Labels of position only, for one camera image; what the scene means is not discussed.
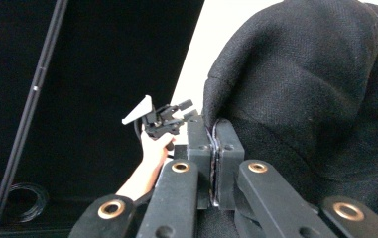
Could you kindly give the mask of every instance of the black cable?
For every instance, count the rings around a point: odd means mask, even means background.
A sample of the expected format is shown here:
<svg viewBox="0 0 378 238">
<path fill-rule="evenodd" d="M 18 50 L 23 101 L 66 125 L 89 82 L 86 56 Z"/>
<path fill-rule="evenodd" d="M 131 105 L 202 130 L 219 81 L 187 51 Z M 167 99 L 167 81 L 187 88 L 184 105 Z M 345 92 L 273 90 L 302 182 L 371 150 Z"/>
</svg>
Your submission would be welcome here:
<svg viewBox="0 0 378 238">
<path fill-rule="evenodd" d="M 42 186 L 34 183 L 21 182 L 14 184 L 10 187 L 9 192 L 14 190 L 28 190 L 37 197 L 35 204 L 28 211 L 25 211 L 19 215 L 18 222 L 28 222 L 39 216 L 50 200 L 49 193 Z"/>
</svg>

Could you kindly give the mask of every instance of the metal rod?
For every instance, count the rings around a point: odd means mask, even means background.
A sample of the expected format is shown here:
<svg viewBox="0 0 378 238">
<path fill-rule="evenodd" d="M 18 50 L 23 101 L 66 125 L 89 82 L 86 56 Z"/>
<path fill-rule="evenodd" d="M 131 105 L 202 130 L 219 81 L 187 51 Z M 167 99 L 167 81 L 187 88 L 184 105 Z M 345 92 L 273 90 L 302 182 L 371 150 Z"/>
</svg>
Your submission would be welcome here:
<svg viewBox="0 0 378 238">
<path fill-rule="evenodd" d="M 55 10 L 50 21 L 49 29 L 44 41 L 44 46 L 40 54 L 37 68 L 35 70 L 31 89 L 28 94 L 24 111 L 22 113 L 21 122 L 16 133 L 15 142 L 9 156 L 9 161 L 3 180 L 0 184 L 0 221 L 9 195 L 9 187 L 12 185 L 16 169 L 18 168 L 25 141 L 28 137 L 28 132 L 38 103 L 38 98 L 40 96 L 40 92 L 46 78 L 46 73 L 52 59 L 53 50 L 55 48 L 60 27 L 62 25 L 67 3 L 68 0 L 58 0 L 56 2 Z"/>
</svg>

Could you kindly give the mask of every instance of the black wall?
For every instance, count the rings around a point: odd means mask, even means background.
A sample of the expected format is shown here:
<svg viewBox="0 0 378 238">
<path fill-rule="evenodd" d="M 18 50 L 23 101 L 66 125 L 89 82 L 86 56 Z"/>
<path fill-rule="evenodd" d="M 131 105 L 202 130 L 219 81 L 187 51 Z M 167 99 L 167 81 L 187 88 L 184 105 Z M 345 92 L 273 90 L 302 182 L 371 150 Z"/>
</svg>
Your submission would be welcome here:
<svg viewBox="0 0 378 238">
<path fill-rule="evenodd" d="M 0 181 L 55 1 L 0 3 Z M 51 197 L 114 192 L 139 164 L 121 119 L 170 102 L 202 1 L 70 1 L 15 182 Z"/>
</svg>

